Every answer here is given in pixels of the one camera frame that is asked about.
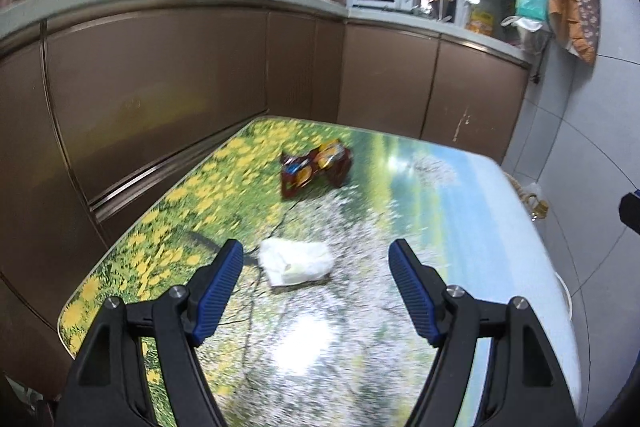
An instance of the kitchen cabinet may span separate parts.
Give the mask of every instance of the kitchen cabinet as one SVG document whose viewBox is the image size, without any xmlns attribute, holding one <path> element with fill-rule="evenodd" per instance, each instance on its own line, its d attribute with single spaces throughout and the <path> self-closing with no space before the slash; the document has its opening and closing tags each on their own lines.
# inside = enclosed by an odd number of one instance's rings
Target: kitchen cabinet
<svg viewBox="0 0 640 427">
<path fill-rule="evenodd" d="M 433 92 L 420 136 L 500 163 L 513 133 L 528 73 L 511 62 L 441 42 Z"/>
<path fill-rule="evenodd" d="M 311 120 L 336 123 L 342 87 L 342 22 L 316 21 Z"/>
<path fill-rule="evenodd" d="M 0 150 L 0 271 L 53 326 L 106 246 L 66 170 L 38 44 L 0 62 Z"/>
<path fill-rule="evenodd" d="M 311 118 L 315 32 L 316 21 L 311 17 L 269 13 L 267 102 L 270 114 Z"/>
<path fill-rule="evenodd" d="M 266 109 L 262 10 L 113 16 L 47 38 L 51 96 L 88 201 Z"/>
<path fill-rule="evenodd" d="M 116 213 L 108 216 L 100 222 L 104 230 L 109 246 L 113 245 L 120 236 L 127 232 L 142 214 L 144 214 L 164 193 L 179 182 L 185 174 L 193 169 L 202 158 L 196 158 L 193 162 L 181 167 L 175 172 L 162 178 L 157 184 L 147 188 L 137 198 L 129 201 Z"/>
<path fill-rule="evenodd" d="M 3 281 L 0 313 L 0 371 L 45 398 L 54 399 L 64 387 L 72 362 L 57 332 L 28 309 Z"/>
<path fill-rule="evenodd" d="M 438 39 L 348 25 L 338 123 L 420 137 Z"/>
</svg>

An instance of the metal screw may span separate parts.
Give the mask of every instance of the metal screw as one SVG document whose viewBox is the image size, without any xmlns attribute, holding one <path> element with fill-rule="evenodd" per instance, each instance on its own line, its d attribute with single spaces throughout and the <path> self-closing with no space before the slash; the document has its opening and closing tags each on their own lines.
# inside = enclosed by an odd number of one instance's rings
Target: metal screw
<svg viewBox="0 0 640 427">
<path fill-rule="evenodd" d="M 447 286 L 447 293 L 451 295 L 454 299 L 458 299 L 462 297 L 466 292 L 462 286 L 458 286 L 457 284 L 452 284 L 451 286 Z"/>
<path fill-rule="evenodd" d="M 169 288 L 169 295 L 171 295 L 174 299 L 180 299 L 183 295 L 187 293 L 187 288 L 180 285 L 171 286 Z"/>
<path fill-rule="evenodd" d="M 529 307 L 529 301 L 524 297 L 514 297 L 513 305 L 517 310 L 526 310 Z"/>
<path fill-rule="evenodd" d="M 107 308 L 108 310 L 114 310 L 120 305 L 120 298 L 119 297 L 107 297 L 104 300 L 102 305 L 105 308 Z"/>
</svg>

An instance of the blue gripper pad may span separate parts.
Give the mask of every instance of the blue gripper pad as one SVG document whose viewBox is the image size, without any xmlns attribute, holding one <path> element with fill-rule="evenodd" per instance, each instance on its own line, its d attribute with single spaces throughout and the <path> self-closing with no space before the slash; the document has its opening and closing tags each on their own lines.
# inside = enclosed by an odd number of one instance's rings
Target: blue gripper pad
<svg viewBox="0 0 640 427">
<path fill-rule="evenodd" d="M 211 268 L 214 273 L 212 276 L 209 274 L 210 283 L 203 289 L 197 304 L 195 325 L 191 333 L 194 347 L 198 347 L 216 332 L 220 317 L 242 271 L 242 245 L 238 241 L 227 241 L 211 266 L 206 268 Z"/>
<path fill-rule="evenodd" d="M 415 331 L 427 339 L 431 346 L 438 346 L 442 336 L 436 325 L 435 305 L 416 272 L 417 267 L 414 265 L 419 265 L 419 261 L 410 248 L 409 252 L 415 258 L 414 263 L 411 263 L 408 254 L 400 247 L 399 241 L 391 243 L 389 247 L 391 275 L 396 281 L 404 306 L 414 323 Z"/>
</svg>

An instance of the snack package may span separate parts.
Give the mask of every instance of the snack package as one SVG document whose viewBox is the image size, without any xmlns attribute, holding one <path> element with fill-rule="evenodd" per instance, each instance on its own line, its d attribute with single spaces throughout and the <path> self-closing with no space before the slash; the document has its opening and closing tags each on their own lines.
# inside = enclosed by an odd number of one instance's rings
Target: snack package
<svg viewBox="0 0 640 427">
<path fill-rule="evenodd" d="M 469 20 L 465 27 L 473 33 L 491 37 L 494 32 L 494 16 L 487 11 L 474 8 L 469 14 Z"/>
</svg>

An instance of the table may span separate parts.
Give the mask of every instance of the table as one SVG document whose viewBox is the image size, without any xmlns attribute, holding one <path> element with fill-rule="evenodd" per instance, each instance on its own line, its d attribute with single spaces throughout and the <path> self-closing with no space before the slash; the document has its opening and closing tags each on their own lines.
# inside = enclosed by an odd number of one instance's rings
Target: table
<svg viewBox="0 0 640 427">
<path fill-rule="evenodd" d="M 280 196 L 280 152 L 340 138 L 346 185 L 323 180 Z M 574 403 L 580 371 L 571 322 L 546 251 L 499 167 L 428 142 L 302 120 L 255 120 L 169 190 L 108 251 L 58 320 L 75 354 L 101 302 L 158 297 L 209 264 L 226 238 L 245 266 L 198 359 L 230 427 L 404 425 L 433 362 L 387 264 L 404 237 L 423 263 L 474 297 L 524 295 L 554 346 Z M 271 289 L 257 266 L 268 237 L 325 241 L 328 282 Z M 175 425 L 152 339 L 143 342 L 158 423 Z M 487 341 L 478 342 L 457 425 L 474 422 Z"/>
</svg>

